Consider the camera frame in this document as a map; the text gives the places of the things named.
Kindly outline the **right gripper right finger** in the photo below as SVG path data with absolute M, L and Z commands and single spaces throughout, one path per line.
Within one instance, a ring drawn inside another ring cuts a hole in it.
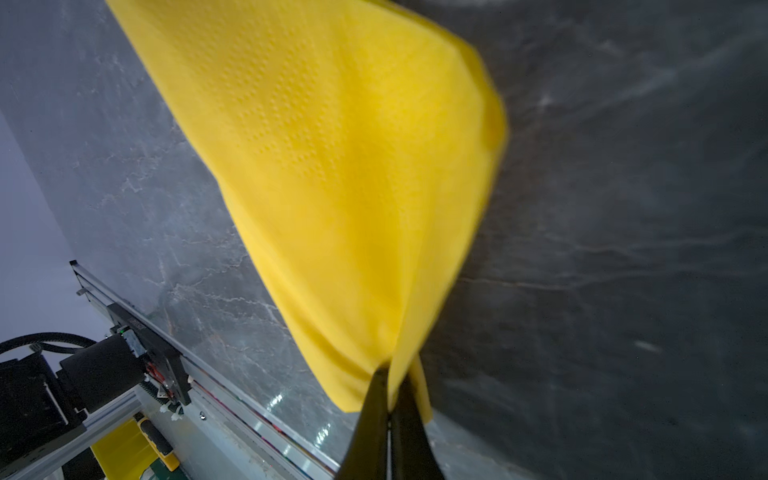
M 435 459 L 416 403 L 414 388 L 406 377 L 390 414 L 391 467 L 395 480 L 444 480 Z

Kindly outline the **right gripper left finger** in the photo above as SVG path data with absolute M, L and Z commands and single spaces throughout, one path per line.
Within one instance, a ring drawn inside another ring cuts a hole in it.
M 379 368 L 367 390 L 349 448 L 336 480 L 387 478 L 389 407 L 388 369 Z

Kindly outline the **yellow paper napkin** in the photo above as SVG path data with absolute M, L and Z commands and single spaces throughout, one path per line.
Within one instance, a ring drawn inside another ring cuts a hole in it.
M 486 208 L 508 138 L 478 52 L 391 1 L 113 1 L 214 176 L 301 354 L 358 412 L 394 405 Z

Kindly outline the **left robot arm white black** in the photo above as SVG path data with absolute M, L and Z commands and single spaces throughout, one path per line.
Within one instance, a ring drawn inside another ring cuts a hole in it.
M 1 363 L 1 477 L 64 447 L 86 431 L 85 420 L 142 383 L 143 363 L 119 335 L 95 342 L 43 332 L 5 340 L 3 354 L 38 344 Z

